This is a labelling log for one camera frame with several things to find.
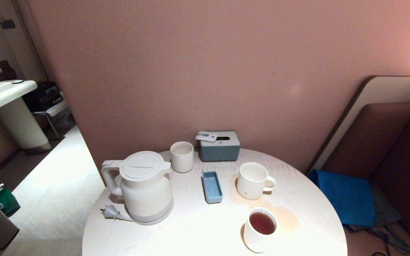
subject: electric kettle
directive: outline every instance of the electric kettle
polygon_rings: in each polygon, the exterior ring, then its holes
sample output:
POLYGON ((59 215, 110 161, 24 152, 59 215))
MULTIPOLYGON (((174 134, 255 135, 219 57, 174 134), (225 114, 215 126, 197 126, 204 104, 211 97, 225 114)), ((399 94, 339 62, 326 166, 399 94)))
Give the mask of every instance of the electric kettle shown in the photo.
POLYGON ((124 160, 102 163, 102 176, 112 194, 122 196, 129 215, 135 222, 151 225, 164 220, 172 211, 174 199, 170 180, 170 163, 152 151, 141 151, 124 160), (119 170, 118 186, 111 170, 119 170))

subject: tea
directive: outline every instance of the tea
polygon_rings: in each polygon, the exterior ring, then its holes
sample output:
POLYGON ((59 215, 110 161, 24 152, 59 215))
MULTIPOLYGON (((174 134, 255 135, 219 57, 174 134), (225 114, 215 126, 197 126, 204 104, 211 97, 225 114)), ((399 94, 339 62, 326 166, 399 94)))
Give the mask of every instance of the tea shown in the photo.
POLYGON ((255 212, 249 216, 249 222, 252 227, 259 233, 270 235, 275 232, 276 224, 267 214, 255 212))

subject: kettle lid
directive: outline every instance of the kettle lid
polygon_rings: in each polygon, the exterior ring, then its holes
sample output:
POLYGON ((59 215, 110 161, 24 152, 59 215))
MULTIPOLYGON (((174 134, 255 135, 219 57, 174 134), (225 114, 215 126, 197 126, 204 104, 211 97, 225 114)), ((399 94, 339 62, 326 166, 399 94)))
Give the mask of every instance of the kettle lid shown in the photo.
POLYGON ((156 152, 137 152, 121 162, 120 173, 131 180, 147 178, 161 170, 163 162, 162 156, 156 152))

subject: cup of tea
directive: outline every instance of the cup of tea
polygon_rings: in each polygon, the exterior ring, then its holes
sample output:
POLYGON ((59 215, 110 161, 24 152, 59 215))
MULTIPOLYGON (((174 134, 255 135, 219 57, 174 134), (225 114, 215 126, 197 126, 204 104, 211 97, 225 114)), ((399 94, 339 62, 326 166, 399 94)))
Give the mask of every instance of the cup of tea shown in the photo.
POLYGON ((172 167, 179 173, 186 173, 194 167, 194 146, 186 141, 174 143, 170 147, 172 167))
POLYGON ((264 252, 272 246, 278 220, 275 214, 263 207, 256 207, 249 212, 243 230, 246 246, 254 252, 264 252))
POLYGON ((267 169, 256 162, 241 165, 236 190, 246 199, 257 199, 264 191, 272 191, 276 186, 273 177, 268 176, 267 169))

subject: floor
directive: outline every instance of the floor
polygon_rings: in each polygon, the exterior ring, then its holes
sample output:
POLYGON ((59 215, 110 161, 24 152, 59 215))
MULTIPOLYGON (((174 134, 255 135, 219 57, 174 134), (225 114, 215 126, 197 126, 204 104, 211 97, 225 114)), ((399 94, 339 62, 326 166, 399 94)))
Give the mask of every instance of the floor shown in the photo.
POLYGON ((20 232, 0 256, 81 256, 86 219, 104 183, 77 126, 48 154, 18 154, 0 170, 0 183, 21 206, 10 217, 20 232))

